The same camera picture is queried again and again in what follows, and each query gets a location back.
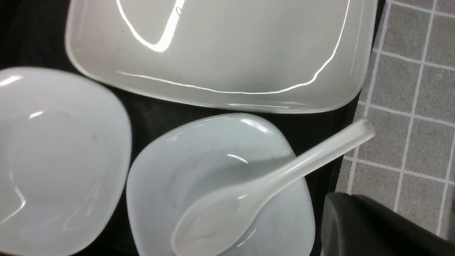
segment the ceramic spoon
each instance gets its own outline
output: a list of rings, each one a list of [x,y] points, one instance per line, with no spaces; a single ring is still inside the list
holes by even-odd
[[[197,200],[172,233],[177,256],[214,256],[245,233],[262,207],[279,191],[371,139],[375,131],[363,118],[291,162],[251,182],[221,188]]]

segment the black object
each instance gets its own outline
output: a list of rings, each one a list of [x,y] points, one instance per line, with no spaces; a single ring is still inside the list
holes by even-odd
[[[453,256],[455,245],[363,195],[325,198],[325,256]]]
[[[385,0],[379,0],[375,33]],[[69,62],[64,33],[69,0],[0,1],[0,69],[15,66],[47,67],[80,74]],[[200,108],[135,95],[110,86],[124,104],[133,131],[131,161],[152,140],[196,119],[234,111]],[[299,155],[352,123],[358,96],[348,105],[318,114],[257,114],[276,125]],[[311,255],[321,252],[320,225],[325,195],[334,191],[342,157],[306,177],[316,221]],[[78,256],[98,253],[137,254],[129,228],[123,194],[114,215],[99,238]]]

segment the floor tile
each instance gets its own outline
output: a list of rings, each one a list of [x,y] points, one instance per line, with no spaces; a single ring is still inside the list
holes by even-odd
[[[447,186],[447,194],[445,195],[445,201],[444,201],[444,209],[442,211],[442,221],[441,221],[441,232],[439,234],[440,237],[447,239],[449,238],[449,230],[451,233],[455,233],[455,230],[452,228],[449,228],[450,226],[450,214],[452,212],[452,203],[453,203],[453,198],[454,198],[454,189],[455,187],[453,185],[448,185]]]
[[[455,123],[455,72],[425,66],[415,113]]]
[[[445,179],[454,132],[445,124],[414,119],[406,170]]]
[[[362,87],[362,90],[360,91],[360,97],[359,100],[366,102],[368,98],[368,91],[369,91],[369,86],[371,83],[371,77],[373,75],[373,68],[374,68],[374,62],[376,60],[376,53],[372,52],[370,55],[370,60],[368,62],[368,70],[367,74],[365,77],[364,85]]]
[[[393,209],[398,180],[398,172],[357,163],[351,193],[366,195]]]
[[[455,1],[454,0],[438,0],[436,11],[455,14]]]
[[[397,2],[414,5],[425,9],[433,8],[433,0],[397,0]]]
[[[444,183],[404,174],[397,212],[436,233]]]
[[[426,61],[455,67],[455,19],[435,15]]]
[[[340,174],[338,175],[337,188],[335,189],[335,192],[346,193],[346,191],[348,191],[348,182],[349,175],[351,174],[351,165],[352,165],[351,161],[343,159]]]
[[[400,168],[409,117],[370,108],[367,118],[376,136],[360,146],[359,159]]]
[[[358,104],[357,105],[357,109],[355,110],[354,122],[359,120],[360,118],[362,118],[364,116],[364,111],[365,111],[365,106]],[[354,149],[349,151],[349,152],[347,152],[344,155],[345,156],[349,156],[349,157],[354,157]]]
[[[417,60],[422,59],[429,21],[429,13],[392,5],[383,51]]]
[[[381,55],[371,103],[410,113],[419,69],[420,64]]]

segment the spoon handle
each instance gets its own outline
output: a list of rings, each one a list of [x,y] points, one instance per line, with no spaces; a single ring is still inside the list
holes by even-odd
[[[264,182],[264,179],[266,179],[272,183],[267,186],[267,190],[274,191],[273,195],[275,195],[292,182],[368,141],[375,133],[373,126],[368,120],[362,118],[261,180]]]

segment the rectangular plate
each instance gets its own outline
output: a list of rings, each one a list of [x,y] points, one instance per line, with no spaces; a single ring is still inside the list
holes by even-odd
[[[269,113],[339,108],[366,74],[377,1],[73,0],[83,74],[163,100]]]

